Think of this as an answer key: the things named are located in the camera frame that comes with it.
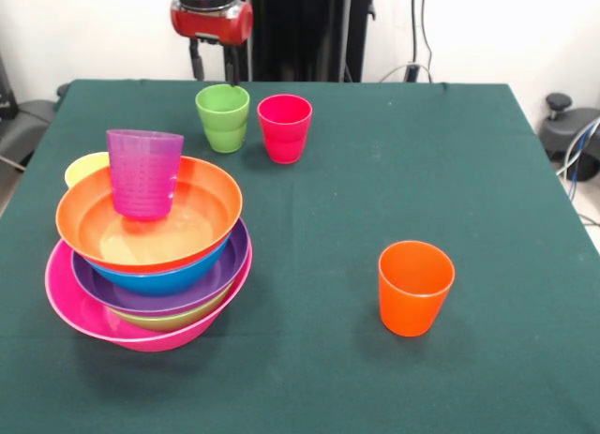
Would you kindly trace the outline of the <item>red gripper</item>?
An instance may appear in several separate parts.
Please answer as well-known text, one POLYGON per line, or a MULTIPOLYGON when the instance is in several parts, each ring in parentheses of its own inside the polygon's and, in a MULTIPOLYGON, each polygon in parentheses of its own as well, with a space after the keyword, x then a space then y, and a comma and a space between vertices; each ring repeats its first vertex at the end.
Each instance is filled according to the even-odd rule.
MULTIPOLYGON (((236 0, 229 7, 212 12, 192 11, 173 0, 170 13, 174 31, 182 37, 190 38, 188 51, 196 81, 204 80, 198 39, 219 44, 243 44, 249 38, 253 24, 252 6, 242 0, 236 0)), ((240 79, 236 46, 224 47, 224 64, 227 82, 231 86, 237 86, 240 79)))

